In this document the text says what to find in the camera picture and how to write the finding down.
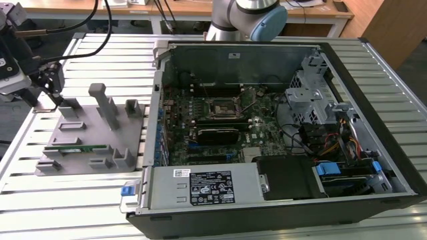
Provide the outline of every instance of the red wire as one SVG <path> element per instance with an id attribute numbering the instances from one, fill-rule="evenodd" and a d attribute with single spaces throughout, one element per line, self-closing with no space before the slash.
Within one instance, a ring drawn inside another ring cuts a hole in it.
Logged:
<path id="1" fill-rule="evenodd" d="M 337 133 L 331 133 L 331 134 L 328 134 L 328 135 L 325 136 L 325 139 L 324 139 L 324 148 L 327 148 L 327 145 L 328 145 L 328 138 L 329 138 L 331 136 L 335 136 L 335 135 L 337 135 Z"/>

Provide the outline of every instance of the blue latch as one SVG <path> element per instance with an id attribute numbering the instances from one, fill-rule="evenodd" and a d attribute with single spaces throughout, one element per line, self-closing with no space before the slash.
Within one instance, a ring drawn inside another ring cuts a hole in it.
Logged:
<path id="1" fill-rule="evenodd" d="M 120 195 L 121 195 L 121 197 L 133 196 L 135 195 L 135 186 L 123 186 Z"/>
<path id="2" fill-rule="evenodd" d="M 380 163 L 379 163 L 377 161 L 373 161 L 373 162 L 372 162 L 372 166 L 373 166 L 375 171 L 376 171 L 377 173 L 383 170 L 381 165 L 380 165 Z"/>
<path id="3" fill-rule="evenodd" d="M 323 162 L 315 167 L 319 176 L 341 174 L 339 165 L 335 162 Z"/>

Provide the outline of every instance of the barcode sticker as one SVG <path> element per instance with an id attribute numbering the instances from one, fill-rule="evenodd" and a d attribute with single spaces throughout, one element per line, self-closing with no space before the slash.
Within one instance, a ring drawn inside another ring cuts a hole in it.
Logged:
<path id="1" fill-rule="evenodd" d="M 173 169 L 173 178 L 188 178 L 191 169 Z"/>

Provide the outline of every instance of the warning symbol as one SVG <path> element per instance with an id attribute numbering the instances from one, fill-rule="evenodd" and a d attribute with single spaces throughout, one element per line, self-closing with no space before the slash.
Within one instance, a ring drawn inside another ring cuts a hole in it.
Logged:
<path id="1" fill-rule="evenodd" d="M 200 187 L 199 186 L 193 186 L 191 188 L 191 194 L 200 194 Z"/>

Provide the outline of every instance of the table leg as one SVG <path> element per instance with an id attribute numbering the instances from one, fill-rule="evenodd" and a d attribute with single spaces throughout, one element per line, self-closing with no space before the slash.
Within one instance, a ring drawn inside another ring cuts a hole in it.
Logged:
<path id="1" fill-rule="evenodd" d="M 328 34 L 327 34 L 328 38 L 339 38 L 340 37 L 343 29 L 344 29 L 347 21 L 348 21 L 347 18 L 339 18 L 335 20 L 336 20 L 336 22 L 332 25 L 331 30 L 328 31 Z"/>
<path id="2" fill-rule="evenodd" d="M 151 21 L 151 27 L 152 27 L 152 34 L 161 35 L 161 25 L 160 25 L 161 17 L 151 16 L 149 21 Z"/>

